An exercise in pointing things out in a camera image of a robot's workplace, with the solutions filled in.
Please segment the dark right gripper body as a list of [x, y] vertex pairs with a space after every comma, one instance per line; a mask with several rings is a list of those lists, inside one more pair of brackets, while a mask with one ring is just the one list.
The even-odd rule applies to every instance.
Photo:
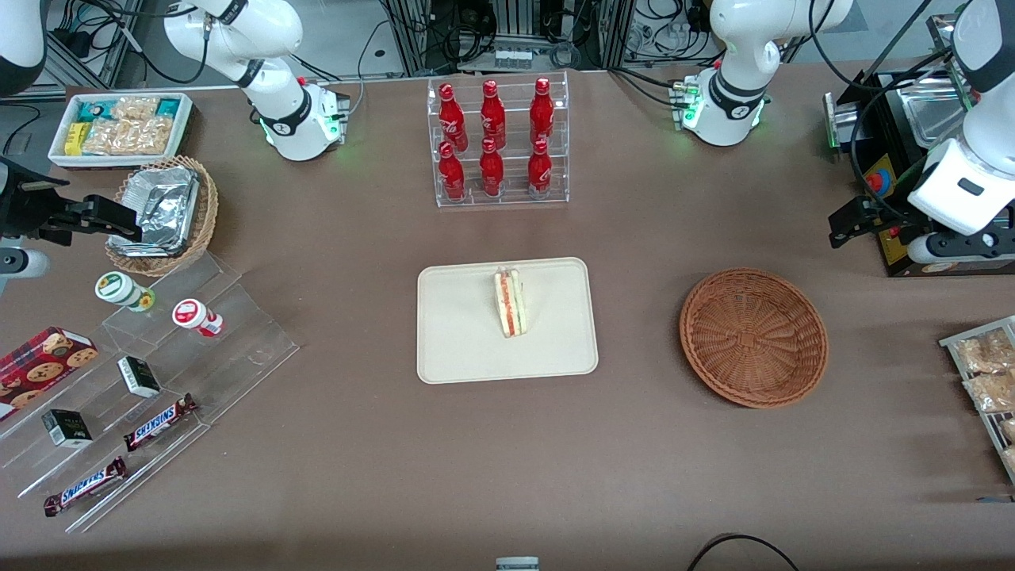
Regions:
[[50, 216], [64, 213], [65, 199], [57, 189], [69, 184], [36, 173], [13, 160], [1, 159], [1, 232], [4, 238], [36, 238], [36, 229]]

